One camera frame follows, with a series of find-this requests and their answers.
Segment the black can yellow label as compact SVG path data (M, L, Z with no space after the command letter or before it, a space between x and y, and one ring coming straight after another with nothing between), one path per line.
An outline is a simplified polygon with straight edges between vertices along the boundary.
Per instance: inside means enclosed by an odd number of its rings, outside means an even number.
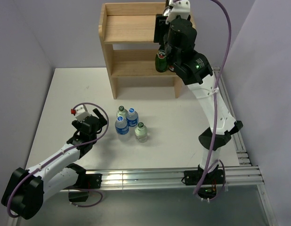
M166 0L165 9L162 13L163 16L169 16L174 5L174 0Z

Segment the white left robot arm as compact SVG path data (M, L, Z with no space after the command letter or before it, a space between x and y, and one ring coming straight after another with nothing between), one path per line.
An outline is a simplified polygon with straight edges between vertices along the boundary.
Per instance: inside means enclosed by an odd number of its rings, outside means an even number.
M72 125L76 131L62 148L43 162L11 174L2 205L11 218L31 219L43 203L68 187L81 190L86 171L75 162L85 156L101 139L109 127L109 117L99 106L90 114L84 104L71 109L75 116Z

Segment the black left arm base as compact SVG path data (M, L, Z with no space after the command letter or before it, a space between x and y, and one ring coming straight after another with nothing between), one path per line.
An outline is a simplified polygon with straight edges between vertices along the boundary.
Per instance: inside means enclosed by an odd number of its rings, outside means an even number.
M87 173L86 169L83 167L72 163L67 166L67 168L73 169L78 174L77 182L71 186L71 189L87 189L87 191L79 192L69 192L68 199L70 202L86 202L89 197L89 190L99 189L102 182L102 174L100 173Z

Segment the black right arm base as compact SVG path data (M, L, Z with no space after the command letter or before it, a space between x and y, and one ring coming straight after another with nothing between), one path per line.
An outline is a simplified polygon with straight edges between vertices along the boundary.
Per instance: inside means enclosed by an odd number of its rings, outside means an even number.
M204 170L200 166L198 166L197 170L185 170L181 182L186 186L196 186L202 178L203 172ZM200 187L197 192L201 199L210 201L216 198L225 189L225 167L222 166L222 169L220 169L218 163L212 172L206 174L202 185L206 187Z

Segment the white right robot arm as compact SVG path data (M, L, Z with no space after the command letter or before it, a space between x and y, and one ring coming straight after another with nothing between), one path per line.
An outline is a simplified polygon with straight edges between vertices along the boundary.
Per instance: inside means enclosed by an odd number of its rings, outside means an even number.
M219 76L213 72L205 55L195 51L197 31L189 18L177 16L171 22L166 16L155 18L154 42L160 44L158 57L189 88L205 113L209 127L199 136L203 146L198 168L210 173L218 167L221 147L243 127L228 110L218 88Z

